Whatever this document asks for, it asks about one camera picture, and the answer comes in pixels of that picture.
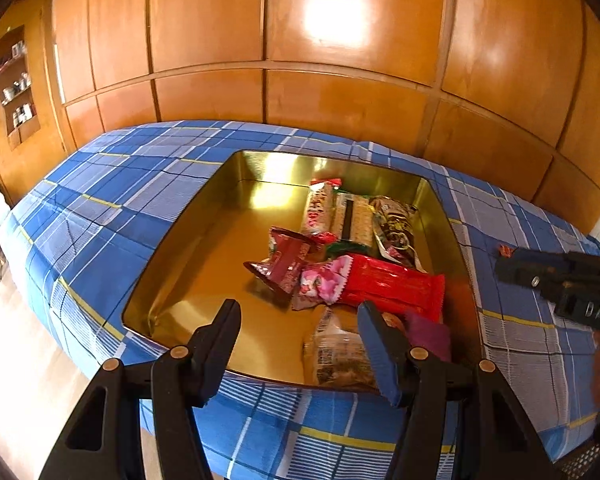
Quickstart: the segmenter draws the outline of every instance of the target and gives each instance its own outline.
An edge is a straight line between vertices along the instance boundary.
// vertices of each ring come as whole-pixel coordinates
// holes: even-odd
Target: yellow stripe
[[[99,198],[96,198],[94,196],[91,195],[87,195],[85,193],[82,194],[83,198],[86,198],[88,200],[93,200],[94,202],[97,202],[98,204],[102,204],[102,205],[108,205],[109,207],[114,207],[114,208],[120,208],[120,206],[118,204],[114,204],[113,202],[107,202],[106,200],[101,200]]]
[[[554,324],[551,323],[542,323],[540,321],[529,321],[528,319],[522,319],[514,316],[503,316],[499,312],[492,312],[491,310],[483,310],[482,313],[485,316],[495,317],[496,319],[503,319],[504,321],[512,321],[514,323],[519,323],[520,325],[527,326],[537,326],[540,328],[555,328]]]
[[[212,164],[214,166],[220,166],[222,162],[209,162],[208,160],[193,160],[192,158],[181,158],[183,162],[196,162],[198,164]]]
[[[302,427],[300,434],[333,442],[334,444],[342,444],[343,446],[363,447],[364,449],[374,449],[376,451],[391,451],[394,452],[395,444],[390,442],[376,442],[375,440],[363,440],[362,438],[353,438],[352,436],[337,435],[327,433],[326,431],[314,430],[314,428]],[[441,453],[450,453],[456,450],[455,446],[442,446]]]
[[[582,426],[583,424],[586,424],[590,420],[594,420],[597,416],[598,416],[598,412],[591,413],[591,415],[587,415],[587,416],[581,416],[578,420],[571,421],[567,426],[569,427],[570,430],[572,430],[573,428],[577,428],[578,426]]]
[[[98,314],[86,301],[84,301],[75,290],[73,290],[68,283],[64,280],[62,276],[58,279],[60,285],[64,286],[65,290],[71,296],[75,303],[80,306],[87,314],[89,314],[95,322],[99,325],[103,325],[104,329],[109,332],[113,337],[115,337],[118,341],[122,341],[123,335],[116,329],[114,326],[111,326],[109,323],[105,323],[104,318]]]
[[[122,156],[122,157],[128,157],[130,155],[126,155],[125,153],[104,153],[104,152],[98,152],[98,155],[106,155],[106,156]]]
[[[24,230],[24,227],[19,225],[18,229],[20,229],[20,232],[22,232],[22,235],[27,239],[27,242],[29,242],[31,245],[33,245],[33,240],[31,239],[29,234]]]

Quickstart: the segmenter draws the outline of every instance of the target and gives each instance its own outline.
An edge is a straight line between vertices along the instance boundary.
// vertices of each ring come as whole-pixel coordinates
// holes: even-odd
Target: bed
[[[132,364],[161,354],[123,327],[122,310],[169,227],[238,150],[346,158],[429,180],[469,270],[485,357],[507,377],[553,459],[591,434],[591,332],[554,317],[534,291],[499,283],[493,266],[500,244],[600,254],[595,240],[449,168],[372,142],[269,124],[177,121],[105,133],[8,215],[0,243],[14,281],[87,377],[112,356]],[[439,478],[451,472],[455,410],[449,403]],[[141,418],[153,431],[148,401]],[[211,469],[239,479],[381,479],[400,430],[399,417],[371,394],[271,388],[228,376],[196,420]]]

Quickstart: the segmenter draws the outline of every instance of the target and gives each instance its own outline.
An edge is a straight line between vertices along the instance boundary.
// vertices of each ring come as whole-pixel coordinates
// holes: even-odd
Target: maroon snack packet
[[[260,262],[244,262],[243,265],[274,292],[289,299],[298,285],[305,258],[315,246],[311,238],[300,233],[272,227],[269,230],[269,256]]]

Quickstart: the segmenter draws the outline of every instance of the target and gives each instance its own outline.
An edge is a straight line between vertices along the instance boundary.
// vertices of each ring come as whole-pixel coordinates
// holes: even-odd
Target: wooden floor
[[[35,480],[88,384],[16,290],[0,283],[0,455],[19,480]],[[154,437],[142,430],[148,480],[160,479]]]

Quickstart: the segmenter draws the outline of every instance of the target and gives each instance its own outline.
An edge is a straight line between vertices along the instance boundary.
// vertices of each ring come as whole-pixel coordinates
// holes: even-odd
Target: snack package
[[[405,312],[404,319],[405,335],[411,346],[422,346],[437,355],[441,361],[451,362],[451,334],[447,325],[435,323],[411,310]]]
[[[374,208],[374,233],[383,258],[425,272],[413,245],[411,218],[417,211],[386,196],[369,200]]]
[[[382,314],[389,326],[405,331],[402,322]],[[316,386],[375,390],[376,379],[365,346],[358,334],[353,308],[319,306],[314,311],[315,329],[302,345],[304,378]]]
[[[302,270],[292,307],[302,310],[320,303],[357,307],[371,300],[380,312],[403,316],[413,311],[437,323],[444,295],[442,274],[431,276],[362,254],[344,254]]]
[[[368,254],[374,239],[373,215],[368,197],[337,191],[331,233],[340,241],[327,248],[328,254],[346,252],[347,249]]]
[[[269,230],[269,256],[261,262],[243,265],[281,297],[288,299],[298,285],[305,258],[315,242],[300,233],[272,227]]]
[[[304,218],[300,232],[321,244],[337,240],[329,229],[333,217],[333,194],[342,184],[339,178],[331,180],[313,180],[309,186]]]

